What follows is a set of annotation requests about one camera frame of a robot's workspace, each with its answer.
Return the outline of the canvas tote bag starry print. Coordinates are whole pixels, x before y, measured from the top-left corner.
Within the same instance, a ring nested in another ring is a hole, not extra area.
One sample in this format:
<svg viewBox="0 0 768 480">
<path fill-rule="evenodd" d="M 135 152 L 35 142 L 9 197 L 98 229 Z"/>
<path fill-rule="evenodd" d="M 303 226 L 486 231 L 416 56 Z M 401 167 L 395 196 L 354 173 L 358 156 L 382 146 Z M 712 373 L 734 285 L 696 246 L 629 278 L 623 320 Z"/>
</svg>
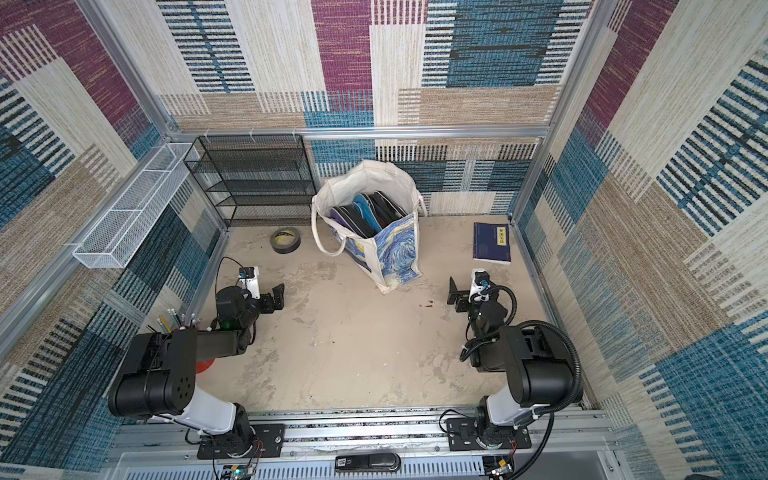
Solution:
<svg viewBox="0 0 768 480">
<path fill-rule="evenodd" d="M 383 192 L 407 216 L 367 238 L 359 237 L 330 217 L 334 206 L 351 205 L 356 194 Z M 311 228 L 319 250 L 336 257 L 343 253 L 371 278 L 381 293 L 389 293 L 421 276 L 419 217 L 427 209 L 412 177 L 392 163 L 363 160 L 347 173 L 328 179 L 311 200 Z"/>
</svg>

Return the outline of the blue ping pong paddle case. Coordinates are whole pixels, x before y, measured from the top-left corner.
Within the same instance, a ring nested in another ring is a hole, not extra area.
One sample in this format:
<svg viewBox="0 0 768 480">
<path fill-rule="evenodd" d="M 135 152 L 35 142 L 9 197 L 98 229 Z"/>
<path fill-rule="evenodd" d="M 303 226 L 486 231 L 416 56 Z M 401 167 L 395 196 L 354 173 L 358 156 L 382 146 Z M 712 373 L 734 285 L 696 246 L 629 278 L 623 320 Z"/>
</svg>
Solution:
<svg viewBox="0 0 768 480">
<path fill-rule="evenodd" d="M 358 193 L 353 199 L 352 206 L 354 210 L 360 215 L 360 217 L 367 223 L 374 234 L 379 233 L 382 230 L 382 226 L 376 217 L 373 203 L 370 197 L 364 193 Z"/>
</svg>

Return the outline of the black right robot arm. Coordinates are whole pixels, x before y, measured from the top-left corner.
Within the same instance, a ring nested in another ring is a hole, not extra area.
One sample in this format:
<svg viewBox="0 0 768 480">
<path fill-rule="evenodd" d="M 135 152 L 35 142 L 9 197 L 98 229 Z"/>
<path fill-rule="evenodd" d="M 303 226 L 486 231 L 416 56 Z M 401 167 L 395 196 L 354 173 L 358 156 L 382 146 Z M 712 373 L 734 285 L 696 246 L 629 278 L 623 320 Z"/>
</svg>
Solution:
<svg viewBox="0 0 768 480">
<path fill-rule="evenodd" d="M 503 373 L 506 378 L 498 392 L 479 401 L 473 415 L 456 412 L 438 421 L 449 449 L 530 448 L 531 424 L 582 398 L 583 370 L 575 345 L 546 321 L 516 324 L 514 292 L 493 282 L 482 269 L 472 273 L 467 290 L 458 289 L 450 279 L 447 303 L 467 315 L 459 360 L 480 373 Z"/>
</svg>

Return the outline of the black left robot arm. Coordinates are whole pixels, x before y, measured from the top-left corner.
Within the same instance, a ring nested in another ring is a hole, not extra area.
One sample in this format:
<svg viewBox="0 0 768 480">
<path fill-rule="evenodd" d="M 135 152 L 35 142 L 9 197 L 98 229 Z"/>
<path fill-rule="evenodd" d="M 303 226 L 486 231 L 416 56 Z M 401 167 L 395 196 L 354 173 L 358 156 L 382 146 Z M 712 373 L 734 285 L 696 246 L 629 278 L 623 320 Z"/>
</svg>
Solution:
<svg viewBox="0 0 768 480">
<path fill-rule="evenodd" d="M 169 421 L 196 431 L 197 458 L 277 458 L 285 427 L 254 426 L 244 406 L 221 400 L 197 386 L 197 365 L 239 356 L 256 337 L 262 314 L 284 308 L 285 285 L 257 298 L 239 286 L 216 293 L 217 318 L 209 329 L 135 336 L 108 394 L 108 409 L 120 418 Z"/>
</svg>

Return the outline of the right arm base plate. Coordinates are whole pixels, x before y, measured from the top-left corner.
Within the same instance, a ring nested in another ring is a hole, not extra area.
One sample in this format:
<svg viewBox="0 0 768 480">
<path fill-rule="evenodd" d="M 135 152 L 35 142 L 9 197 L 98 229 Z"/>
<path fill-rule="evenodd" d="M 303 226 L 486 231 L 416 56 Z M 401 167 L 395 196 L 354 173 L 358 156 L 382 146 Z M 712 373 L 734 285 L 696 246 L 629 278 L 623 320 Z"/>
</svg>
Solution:
<svg viewBox="0 0 768 480">
<path fill-rule="evenodd" d="M 490 443 L 482 440 L 476 432 L 475 419 L 467 417 L 452 417 L 440 421 L 448 437 L 448 449 L 451 452 L 466 452 L 475 450 L 525 450 L 532 448 L 528 433 L 517 430 L 512 438 Z"/>
</svg>

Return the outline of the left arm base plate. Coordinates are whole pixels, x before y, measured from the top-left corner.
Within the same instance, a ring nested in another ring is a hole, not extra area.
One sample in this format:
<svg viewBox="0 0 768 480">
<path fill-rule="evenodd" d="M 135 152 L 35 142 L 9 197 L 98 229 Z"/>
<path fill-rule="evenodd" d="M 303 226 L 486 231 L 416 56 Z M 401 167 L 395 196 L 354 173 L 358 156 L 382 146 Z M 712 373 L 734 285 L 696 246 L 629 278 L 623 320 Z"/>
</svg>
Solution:
<svg viewBox="0 0 768 480">
<path fill-rule="evenodd" d="M 281 455 L 284 424 L 251 424 L 246 433 L 203 435 L 198 446 L 198 460 L 245 460 L 277 458 Z"/>
</svg>

